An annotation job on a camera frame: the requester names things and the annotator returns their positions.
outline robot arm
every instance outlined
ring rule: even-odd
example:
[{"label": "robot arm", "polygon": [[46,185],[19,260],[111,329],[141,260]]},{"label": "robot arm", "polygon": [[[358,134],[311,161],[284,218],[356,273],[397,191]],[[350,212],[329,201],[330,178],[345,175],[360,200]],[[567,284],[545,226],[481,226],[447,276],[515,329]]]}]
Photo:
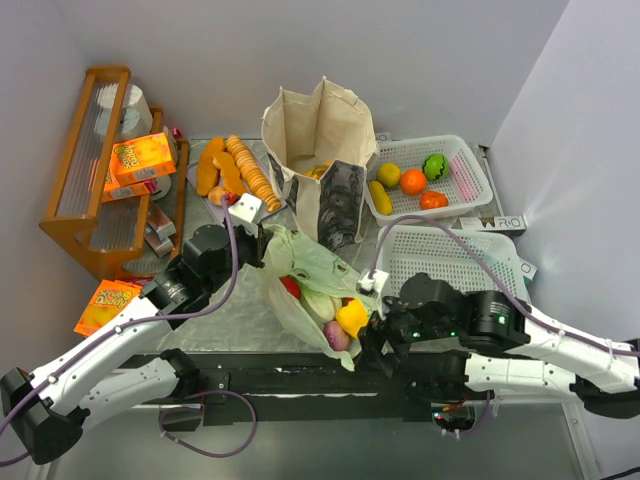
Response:
[{"label": "robot arm", "polygon": [[[636,351],[637,340],[598,338],[523,303],[547,329],[522,315],[501,292],[463,294],[426,273],[408,279],[394,297],[387,273],[376,270],[373,278],[368,273],[359,288],[376,297],[378,311],[360,336],[363,350],[388,374],[406,360],[412,343],[457,337],[462,347],[478,352],[467,354],[466,388],[579,398],[587,410],[614,418],[640,414],[638,358],[616,354]],[[385,342],[394,351],[391,361],[380,354]]]},{"label": "robot arm", "polygon": [[[262,207],[258,199],[244,195],[229,208],[234,223],[241,225],[234,228],[238,269],[247,263],[263,265],[272,234],[254,223]],[[193,393],[198,369],[177,349],[163,352],[136,370],[103,379],[145,344],[178,328],[187,314],[205,308],[211,294],[231,277],[232,250],[225,228],[199,228],[185,243],[182,255],[149,282],[120,315],[31,374],[16,368],[0,380],[5,417],[32,396],[13,417],[11,426],[36,464],[55,460],[83,431],[132,406]],[[168,314],[178,314],[178,318],[141,320]],[[69,361],[71,366],[57,374]]]}]

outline purple onion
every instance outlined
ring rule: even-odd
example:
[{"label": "purple onion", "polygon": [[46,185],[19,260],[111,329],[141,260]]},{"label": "purple onion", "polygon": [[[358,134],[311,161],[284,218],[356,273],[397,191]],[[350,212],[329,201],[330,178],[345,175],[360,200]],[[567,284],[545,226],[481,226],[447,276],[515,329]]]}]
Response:
[{"label": "purple onion", "polygon": [[327,337],[329,346],[336,352],[345,352],[351,346],[351,338],[342,330],[335,320],[331,320],[324,326],[324,336]]}]

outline plastic basket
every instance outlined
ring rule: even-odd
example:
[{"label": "plastic basket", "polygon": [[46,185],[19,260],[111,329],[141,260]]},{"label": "plastic basket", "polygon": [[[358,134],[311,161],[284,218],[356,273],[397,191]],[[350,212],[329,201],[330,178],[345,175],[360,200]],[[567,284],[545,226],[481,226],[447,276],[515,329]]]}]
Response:
[{"label": "plastic basket", "polygon": [[369,170],[367,181],[371,182],[376,179],[378,166],[383,163],[395,163],[403,172],[410,168],[422,170],[425,159],[434,153],[441,153],[447,157],[450,171],[447,178],[429,182],[427,190],[444,193],[449,199],[449,205],[432,210],[421,210],[420,195],[405,195],[400,187],[396,187],[387,190],[393,204],[393,213],[381,215],[373,204],[369,189],[366,189],[365,199],[378,225],[389,225],[396,218],[408,213],[420,214],[429,218],[462,215],[475,207],[486,205],[493,199],[493,191],[478,160],[464,140],[456,135],[381,143],[380,159]]},{"label": "plastic basket", "polygon": [[[385,229],[380,231],[380,240]],[[506,236],[496,233],[454,231],[521,300],[528,294],[520,271],[516,247]],[[425,272],[445,280],[461,292],[498,290],[480,265],[446,233],[435,227],[396,225],[380,251],[377,268],[388,272],[393,295],[414,274]]]}]

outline orange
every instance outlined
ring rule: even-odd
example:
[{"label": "orange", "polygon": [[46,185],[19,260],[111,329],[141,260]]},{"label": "orange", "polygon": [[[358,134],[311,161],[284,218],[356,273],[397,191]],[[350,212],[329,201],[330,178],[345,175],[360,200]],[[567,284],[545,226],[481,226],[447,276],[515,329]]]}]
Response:
[{"label": "orange", "polygon": [[444,193],[424,192],[420,197],[420,208],[429,210],[431,208],[441,208],[449,205],[449,199]]},{"label": "orange", "polygon": [[427,188],[427,177],[415,168],[407,170],[400,177],[400,188],[407,195],[420,195]]}]

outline shopping bag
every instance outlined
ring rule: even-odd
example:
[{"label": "shopping bag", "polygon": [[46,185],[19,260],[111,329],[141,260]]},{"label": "shopping bag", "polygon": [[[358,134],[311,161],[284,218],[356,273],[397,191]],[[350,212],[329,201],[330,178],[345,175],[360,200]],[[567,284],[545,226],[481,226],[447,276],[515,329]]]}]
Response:
[{"label": "shopping bag", "polygon": [[353,358],[361,351],[360,342],[352,340],[349,351],[332,350],[318,324],[279,278],[291,276],[311,290],[332,297],[357,298],[370,315],[375,302],[356,291],[358,272],[300,231],[290,231],[280,225],[265,228],[274,234],[263,258],[264,268],[258,270],[267,304],[285,330],[328,357],[340,360],[344,368],[353,371]]},{"label": "shopping bag", "polygon": [[271,186],[298,229],[331,250],[361,242],[367,167],[380,153],[367,105],[326,78],[311,95],[281,88],[264,112],[262,140]]}]

